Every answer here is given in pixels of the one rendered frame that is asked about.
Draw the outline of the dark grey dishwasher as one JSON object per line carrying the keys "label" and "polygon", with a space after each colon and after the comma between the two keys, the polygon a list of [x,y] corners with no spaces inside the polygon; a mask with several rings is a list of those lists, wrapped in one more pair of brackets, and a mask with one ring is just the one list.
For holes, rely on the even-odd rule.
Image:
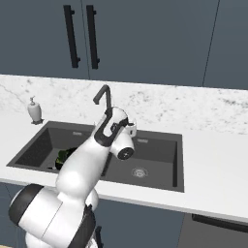
{"label": "dark grey dishwasher", "polygon": [[[248,248],[248,233],[199,223],[192,220],[192,215],[184,216],[177,248]],[[248,225],[238,221],[224,221]]]}

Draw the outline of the black and green round object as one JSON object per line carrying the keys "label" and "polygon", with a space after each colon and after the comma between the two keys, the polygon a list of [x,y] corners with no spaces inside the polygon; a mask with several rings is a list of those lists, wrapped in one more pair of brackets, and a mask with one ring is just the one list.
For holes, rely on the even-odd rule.
{"label": "black and green round object", "polygon": [[62,166],[64,165],[64,163],[66,162],[66,160],[73,154],[74,151],[76,151],[77,149],[75,147],[73,148],[69,148],[66,150],[60,150],[58,152],[58,156],[55,160],[55,168],[57,170],[61,170]]}

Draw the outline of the dark grey tap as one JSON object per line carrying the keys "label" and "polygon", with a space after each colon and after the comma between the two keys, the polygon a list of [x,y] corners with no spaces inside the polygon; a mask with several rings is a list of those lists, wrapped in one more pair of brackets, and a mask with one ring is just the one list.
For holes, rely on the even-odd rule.
{"label": "dark grey tap", "polygon": [[107,103],[107,109],[106,113],[108,115],[112,114],[111,110],[111,97],[110,97],[110,88],[107,84],[104,84],[102,88],[99,90],[99,92],[96,94],[96,96],[93,98],[93,102],[98,105],[100,102],[100,99],[103,97],[103,95],[106,95],[106,103]]}

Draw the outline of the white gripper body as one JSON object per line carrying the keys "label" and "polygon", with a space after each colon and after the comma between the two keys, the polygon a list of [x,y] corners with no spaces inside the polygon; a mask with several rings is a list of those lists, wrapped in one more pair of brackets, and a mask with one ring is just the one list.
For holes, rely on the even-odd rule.
{"label": "white gripper body", "polygon": [[129,119],[129,124],[127,125],[126,129],[128,130],[131,138],[137,135],[137,120],[134,117]]}

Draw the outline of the dark blue cupboard door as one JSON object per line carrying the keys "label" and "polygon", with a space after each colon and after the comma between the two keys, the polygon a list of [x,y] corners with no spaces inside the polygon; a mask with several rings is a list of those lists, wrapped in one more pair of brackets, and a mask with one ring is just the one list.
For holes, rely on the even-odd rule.
{"label": "dark blue cupboard door", "polygon": [[219,0],[81,0],[93,5],[96,80],[201,86]]}
{"label": "dark blue cupboard door", "polygon": [[[75,11],[78,67],[73,68],[64,5]],[[88,79],[80,0],[0,0],[0,74]]]}
{"label": "dark blue cupboard door", "polygon": [[99,200],[95,210],[104,248],[177,248],[184,214]]}
{"label": "dark blue cupboard door", "polygon": [[203,85],[248,90],[248,0],[220,0]]}
{"label": "dark blue cupboard door", "polygon": [[9,206],[20,185],[0,182],[0,245],[12,248],[27,248],[25,231],[17,227],[9,218]]}

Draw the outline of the white soap dispenser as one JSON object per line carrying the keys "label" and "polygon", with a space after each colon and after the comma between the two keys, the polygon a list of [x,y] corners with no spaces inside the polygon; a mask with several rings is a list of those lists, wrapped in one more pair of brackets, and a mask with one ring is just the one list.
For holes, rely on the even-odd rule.
{"label": "white soap dispenser", "polygon": [[42,118],[42,109],[39,103],[34,101],[34,97],[30,98],[30,104],[27,106],[28,113],[35,125],[41,124],[44,119]]}

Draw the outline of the dark blue lower cupboard door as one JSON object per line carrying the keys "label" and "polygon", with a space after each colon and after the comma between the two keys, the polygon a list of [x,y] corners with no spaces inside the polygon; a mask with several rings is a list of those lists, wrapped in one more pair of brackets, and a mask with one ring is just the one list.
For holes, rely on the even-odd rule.
{"label": "dark blue lower cupboard door", "polygon": [[104,248],[177,248],[184,214],[99,200],[95,210]]}
{"label": "dark blue lower cupboard door", "polygon": [[9,218],[9,206],[20,185],[0,182],[0,245],[12,248],[27,248],[25,231],[17,227]]}

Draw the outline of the dark grey double sink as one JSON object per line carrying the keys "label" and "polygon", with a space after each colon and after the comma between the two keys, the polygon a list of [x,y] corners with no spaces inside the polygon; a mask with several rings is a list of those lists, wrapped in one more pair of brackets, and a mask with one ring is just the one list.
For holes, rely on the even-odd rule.
{"label": "dark grey double sink", "polygon": [[[58,173],[60,150],[77,148],[94,127],[49,121],[9,162],[13,168]],[[134,155],[121,161],[110,154],[101,178],[105,181],[182,192],[182,137],[179,134],[137,131]]]}

